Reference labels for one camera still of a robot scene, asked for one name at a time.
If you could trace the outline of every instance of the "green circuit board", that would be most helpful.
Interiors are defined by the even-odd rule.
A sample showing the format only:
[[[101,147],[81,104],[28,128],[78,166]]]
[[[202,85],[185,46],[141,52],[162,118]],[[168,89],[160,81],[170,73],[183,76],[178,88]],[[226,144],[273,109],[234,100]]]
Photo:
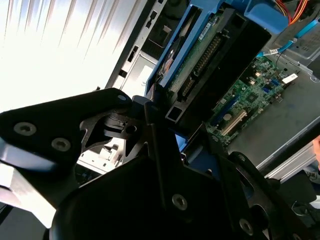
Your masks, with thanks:
[[[218,23],[222,19],[223,16],[220,13],[212,15],[209,18],[188,56],[185,58],[177,73],[174,75],[170,86],[168,87],[168,97],[172,96],[173,93],[180,89],[190,73],[195,71],[197,64],[202,60],[201,58],[207,53],[206,51],[208,50],[208,47],[214,44],[213,38],[217,34]]]
[[[227,146],[273,102],[281,102],[286,72],[265,57],[256,58],[212,110],[208,132]]]

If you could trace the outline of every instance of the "mounting hole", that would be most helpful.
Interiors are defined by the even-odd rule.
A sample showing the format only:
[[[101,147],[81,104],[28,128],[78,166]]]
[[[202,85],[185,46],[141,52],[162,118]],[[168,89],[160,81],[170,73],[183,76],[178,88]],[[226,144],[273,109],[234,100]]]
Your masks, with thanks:
[[[249,236],[252,236],[254,234],[254,229],[251,226],[251,224],[245,220],[244,218],[241,218],[239,221],[241,229],[248,234]]]
[[[253,205],[250,208],[251,215],[253,217],[254,222],[262,229],[266,230],[269,227],[269,217],[264,210],[264,208],[260,205]]]
[[[172,203],[181,211],[186,210],[188,207],[187,200],[180,194],[174,194],[172,196]]]
[[[125,132],[126,132],[127,134],[133,134],[135,131],[137,131],[137,127],[134,126],[134,125],[128,126],[128,127],[125,129]]]
[[[127,98],[125,96],[122,96],[122,95],[118,95],[118,99],[122,100],[122,101],[125,101]]]
[[[29,122],[19,122],[14,125],[13,130],[23,136],[31,136],[36,133],[37,128],[35,125]]]
[[[57,137],[51,142],[51,146],[60,152],[66,152],[70,149],[71,143],[63,138],[63,137]]]

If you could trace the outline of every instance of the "blue cable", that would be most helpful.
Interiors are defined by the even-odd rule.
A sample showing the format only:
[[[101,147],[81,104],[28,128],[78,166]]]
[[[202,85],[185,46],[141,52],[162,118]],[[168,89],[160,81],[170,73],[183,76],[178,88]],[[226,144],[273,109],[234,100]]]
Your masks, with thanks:
[[[303,35],[305,35],[307,32],[309,32],[312,28],[314,28],[320,21],[320,18],[317,18],[313,21],[311,21],[309,24],[307,24],[304,28],[302,28],[295,36],[293,40],[289,40],[284,46],[276,48],[276,49],[270,49],[269,51],[261,51],[256,56],[257,58],[273,55],[277,53],[282,53],[286,49],[290,48],[292,44],[294,44],[297,39],[301,38]]]

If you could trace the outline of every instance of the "circuit board chip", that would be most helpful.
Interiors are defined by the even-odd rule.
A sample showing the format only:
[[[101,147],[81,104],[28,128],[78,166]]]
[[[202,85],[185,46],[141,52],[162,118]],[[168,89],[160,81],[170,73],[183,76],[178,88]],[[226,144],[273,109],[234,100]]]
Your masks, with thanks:
[[[249,94],[249,96],[246,97],[245,100],[252,104],[257,98],[258,96],[252,92]]]

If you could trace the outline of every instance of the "metal panel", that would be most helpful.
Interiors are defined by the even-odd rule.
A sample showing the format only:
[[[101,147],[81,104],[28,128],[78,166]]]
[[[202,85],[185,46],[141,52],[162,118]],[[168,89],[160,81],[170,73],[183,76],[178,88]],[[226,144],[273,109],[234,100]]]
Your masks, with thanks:
[[[302,72],[294,81],[282,93],[282,102],[270,105],[228,146],[230,152],[246,155],[259,170],[320,121],[320,84]]]
[[[32,212],[50,228],[56,209],[14,167],[0,163],[0,176],[0,201]]]
[[[270,48],[280,48],[289,40],[292,40],[295,35],[303,29],[308,23],[313,21],[320,13],[320,4],[316,4],[314,12],[311,16],[304,20],[297,21],[295,24],[288,26],[281,34],[279,34]],[[308,66],[320,54],[320,25],[317,24],[312,30],[304,36],[297,39],[297,42],[286,50],[286,56],[302,65]]]
[[[0,1],[0,112],[103,88],[146,2]]]
[[[147,80],[157,64],[157,60],[141,51],[137,54],[126,79],[119,89],[124,91],[130,98],[134,95],[143,96],[146,89]]]
[[[317,161],[316,154],[313,149],[313,144],[310,142],[265,177],[277,179],[280,180],[280,183],[284,183],[314,161]]]

